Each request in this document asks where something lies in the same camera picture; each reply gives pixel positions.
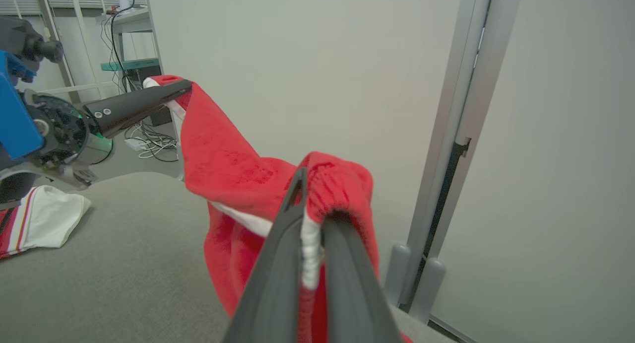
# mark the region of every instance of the red and white cloth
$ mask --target red and white cloth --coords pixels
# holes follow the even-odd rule
[[[90,201],[50,185],[32,188],[20,206],[0,211],[0,259],[30,248],[60,248]]]
[[[178,80],[182,79],[153,76],[143,85]],[[297,167],[259,156],[196,83],[192,83],[191,92],[167,105],[184,119],[181,143],[186,187],[208,200],[205,259],[216,293],[232,316]],[[379,252],[370,209],[373,181],[363,166],[324,153],[309,153],[299,167],[308,169],[308,198],[300,234],[298,341],[325,343],[326,284],[319,252],[320,223],[331,211],[348,212],[378,274]],[[411,340],[404,336],[404,341]]]

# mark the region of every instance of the floor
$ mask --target floor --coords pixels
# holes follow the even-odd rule
[[[154,130],[172,137],[175,135],[172,122],[156,126]],[[123,133],[117,135],[114,138],[113,157],[101,164],[90,167],[91,171],[93,171],[93,173],[95,173],[95,175],[99,178],[97,182],[134,172],[157,172],[175,178],[181,173],[183,167],[182,160],[179,162],[166,163],[155,158],[141,159],[138,157],[140,152],[136,152],[128,147],[125,144],[124,139]],[[172,153],[167,153],[165,155],[166,158],[176,158],[175,156],[176,155]],[[51,182],[47,178],[38,178],[34,185],[45,184],[52,185],[53,187],[65,192],[74,190],[74,188],[68,184],[59,181]]]

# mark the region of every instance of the green shelf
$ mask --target green shelf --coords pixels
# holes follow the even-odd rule
[[[122,63],[124,70],[141,69],[149,67],[158,67],[159,58],[149,58],[141,60],[129,60]],[[102,70],[104,71],[121,71],[121,67],[118,63],[102,63]]]

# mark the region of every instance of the blue robot part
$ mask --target blue robot part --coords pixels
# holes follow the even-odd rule
[[[33,119],[22,103],[14,82],[18,78],[26,82],[33,81],[36,73],[28,69],[16,56],[0,51],[0,143],[12,160],[32,153],[41,148],[44,139],[40,135]]]

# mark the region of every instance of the white wall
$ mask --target white wall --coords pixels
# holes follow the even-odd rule
[[[635,0],[521,0],[440,253],[479,343],[633,341]]]
[[[29,20],[33,28],[41,35],[44,33],[44,23],[39,16],[28,16],[24,19]],[[88,30],[88,46],[95,49],[95,55],[97,58],[97,66],[99,64],[109,61],[111,51],[107,45],[102,42],[100,35],[102,35],[102,22],[97,20],[96,17],[84,16],[84,23]],[[55,17],[55,24],[57,25],[57,31],[64,46],[64,54],[66,61],[68,62],[68,69],[73,76],[75,85],[89,85],[95,83],[95,77],[90,67],[88,60],[88,54],[84,47],[84,42],[79,31],[79,23],[76,17]],[[110,36],[110,27],[106,27],[108,34],[103,33],[104,40],[109,44],[108,37]],[[156,58],[156,50],[154,48],[154,38],[151,33],[127,33],[124,34],[124,52],[126,60],[137,60],[145,58]],[[113,72],[111,71],[98,71],[99,82],[111,83],[113,79]],[[43,60],[40,63],[40,70],[38,76],[34,79],[33,83],[19,83],[18,89],[33,89],[35,91],[46,92],[46,90],[59,89],[65,87],[64,81],[61,77],[61,72],[57,64],[51,63],[49,60]],[[117,95],[118,88],[111,83],[104,87],[106,97]],[[69,100],[68,94],[61,93],[55,96],[63,97],[67,101]],[[93,101],[99,99],[99,93],[97,89],[80,90],[79,97],[82,102]]]
[[[459,0],[149,0],[163,69],[260,155],[366,166],[385,271],[405,243]]]

